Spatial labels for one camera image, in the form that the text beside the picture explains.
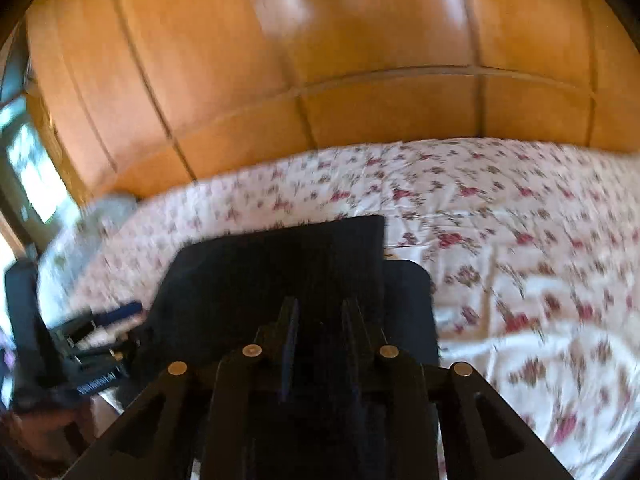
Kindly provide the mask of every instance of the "person's hand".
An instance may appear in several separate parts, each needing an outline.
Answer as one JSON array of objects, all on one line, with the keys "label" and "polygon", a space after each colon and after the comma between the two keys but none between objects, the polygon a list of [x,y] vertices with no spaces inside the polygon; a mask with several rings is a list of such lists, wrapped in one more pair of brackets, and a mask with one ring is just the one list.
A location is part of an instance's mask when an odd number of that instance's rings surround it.
[{"label": "person's hand", "polygon": [[6,423],[12,440],[38,460],[71,464],[78,457],[64,435],[64,428],[77,424],[86,443],[95,440],[91,401],[73,410],[33,412],[21,415],[9,413]]}]

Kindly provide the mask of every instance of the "pink flower pattern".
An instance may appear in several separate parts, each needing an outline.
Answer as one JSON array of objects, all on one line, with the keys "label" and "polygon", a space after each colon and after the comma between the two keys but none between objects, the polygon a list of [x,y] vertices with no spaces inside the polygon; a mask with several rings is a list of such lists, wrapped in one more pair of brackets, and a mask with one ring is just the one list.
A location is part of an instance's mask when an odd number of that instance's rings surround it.
[{"label": "pink flower pattern", "polygon": [[[636,156],[515,140],[303,153],[146,201],[69,309],[148,308],[177,251],[202,238],[381,214],[386,257],[430,272],[442,365],[470,362],[592,480],[640,421],[638,182]],[[606,364],[603,340],[615,341]],[[545,373],[513,380],[526,363]]]}]

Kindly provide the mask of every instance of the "pillow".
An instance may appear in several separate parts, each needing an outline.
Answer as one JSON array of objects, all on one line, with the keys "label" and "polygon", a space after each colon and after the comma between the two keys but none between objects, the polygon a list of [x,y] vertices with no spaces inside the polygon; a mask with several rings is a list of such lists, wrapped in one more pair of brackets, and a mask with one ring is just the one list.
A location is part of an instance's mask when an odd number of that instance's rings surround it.
[{"label": "pillow", "polygon": [[38,300],[47,326],[68,317],[68,297],[105,238],[116,234],[137,207],[133,195],[110,195],[81,211],[80,219],[51,241],[38,263]]}]

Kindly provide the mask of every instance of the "screw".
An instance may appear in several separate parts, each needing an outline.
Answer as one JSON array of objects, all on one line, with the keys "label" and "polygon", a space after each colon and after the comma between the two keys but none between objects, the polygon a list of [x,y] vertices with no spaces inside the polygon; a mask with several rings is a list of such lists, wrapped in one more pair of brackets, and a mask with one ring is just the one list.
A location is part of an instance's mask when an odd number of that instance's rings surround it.
[{"label": "screw", "polygon": [[247,345],[242,349],[242,354],[246,357],[258,357],[262,353],[262,347],[260,345]]},{"label": "screw", "polygon": [[183,363],[182,361],[174,361],[167,368],[171,375],[182,375],[187,371],[187,363]]},{"label": "screw", "polygon": [[474,369],[469,363],[460,361],[453,365],[453,371],[462,377],[469,377],[474,372]]},{"label": "screw", "polygon": [[124,354],[122,352],[114,352],[113,350],[109,350],[109,353],[116,360],[116,362],[120,362],[124,359]]},{"label": "screw", "polygon": [[393,359],[394,357],[398,357],[400,351],[393,345],[384,345],[380,347],[380,355],[382,357],[386,357],[387,359]]}]

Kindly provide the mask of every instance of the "black mount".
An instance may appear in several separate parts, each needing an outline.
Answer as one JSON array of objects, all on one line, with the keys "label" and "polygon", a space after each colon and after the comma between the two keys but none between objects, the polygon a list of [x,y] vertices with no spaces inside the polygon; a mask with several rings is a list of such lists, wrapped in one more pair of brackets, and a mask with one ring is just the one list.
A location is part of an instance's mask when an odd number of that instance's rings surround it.
[{"label": "black mount", "polygon": [[[255,394],[286,402],[298,334],[298,302],[287,298],[277,322],[253,344],[191,370],[173,363],[81,456],[64,480],[188,479],[194,458],[201,480],[262,478],[247,438]],[[389,468],[367,468],[356,450],[358,478],[436,480],[438,421],[450,480],[570,480],[523,420],[469,364],[418,364],[366,326],[355,300],[342,305],[347,396],[345,423],[366,438],[362,401],[386,406]]]},{"label": "black mount", "polygon": [[77,406],[127,377],[138,348],[138,342],[127,336],[99,348],[79,349],[76,343],[100,326],[140,313],[140,302],[100,314],[89,311],[48,329],[40,317],[37,279],[36,263],[26,258],[4,275],[17,355],[11,402],[15,413]]}]

